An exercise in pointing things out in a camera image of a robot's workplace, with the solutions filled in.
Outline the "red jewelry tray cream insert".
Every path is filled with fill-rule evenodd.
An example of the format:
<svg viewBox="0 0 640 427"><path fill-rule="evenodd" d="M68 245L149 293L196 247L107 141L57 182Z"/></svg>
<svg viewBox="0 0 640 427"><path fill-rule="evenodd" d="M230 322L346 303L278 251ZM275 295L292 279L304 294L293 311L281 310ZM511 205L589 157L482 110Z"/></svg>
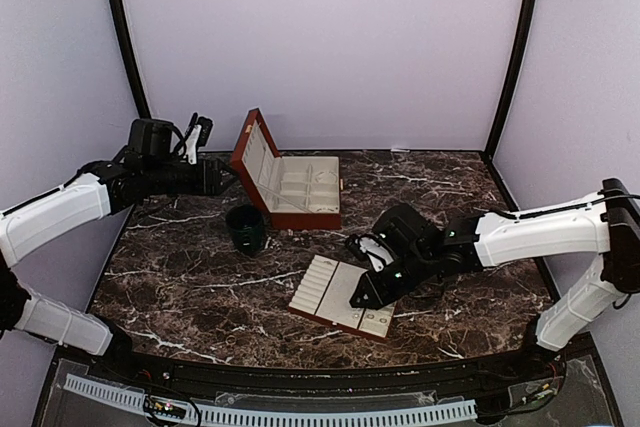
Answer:
<svg viewBox="0 0 640 427"><path fill-rule="evenodd" d="M395 311L352 308L349 299L366 270L315 255L287 306L290 313L356 336L385 342Z"/></svg>

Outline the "dark green cup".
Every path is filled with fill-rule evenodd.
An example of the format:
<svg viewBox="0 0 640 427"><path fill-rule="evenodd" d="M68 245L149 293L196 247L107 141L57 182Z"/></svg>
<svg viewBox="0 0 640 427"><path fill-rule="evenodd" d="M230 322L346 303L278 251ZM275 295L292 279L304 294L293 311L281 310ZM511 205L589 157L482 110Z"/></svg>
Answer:
<svg viewBox="0 0 640 427"><path fill-rule="evenodd" d="M246 204L232 208L226 214L225 224L239 252L255 256L263 249L266 229L262 213L256 207Z"/></svg>

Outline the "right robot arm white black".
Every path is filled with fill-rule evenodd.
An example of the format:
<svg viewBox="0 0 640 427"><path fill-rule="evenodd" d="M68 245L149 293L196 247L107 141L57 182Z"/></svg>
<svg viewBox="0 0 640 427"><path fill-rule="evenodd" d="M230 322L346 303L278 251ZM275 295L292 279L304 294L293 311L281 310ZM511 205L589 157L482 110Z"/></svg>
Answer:
<svg viewBox="0 0 640 427"><path fill-rule="evenodd" d="M431 278L479 272L512 261L591 252L586 272L533 324L533 342L516 352L510 371L534 379L558 352L608 306L639 291L639 197L616 179L595 193L539 210L491 210L438 228L407 203L386 210L348 250L370 269L349 303L381 309Z"/></svg>

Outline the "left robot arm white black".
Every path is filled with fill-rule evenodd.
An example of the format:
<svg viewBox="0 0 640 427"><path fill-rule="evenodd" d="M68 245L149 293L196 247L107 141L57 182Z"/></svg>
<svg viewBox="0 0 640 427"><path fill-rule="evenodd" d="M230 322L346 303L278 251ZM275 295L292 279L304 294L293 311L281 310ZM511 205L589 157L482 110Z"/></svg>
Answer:
<svg viewBox="0 0 640 427"><path fill-rule="evenodd" d="M213 131L194 114L186 131L157 119L136 119L127 144L110 160L90 162L58 187L1 213L1 329L19 330L102 357L120 383L141 374L131 341L112 322L80 312L19 283L22 259L88 222L115 215L153 196L218 196L236 180L233 170L200 155Z"/></svg>

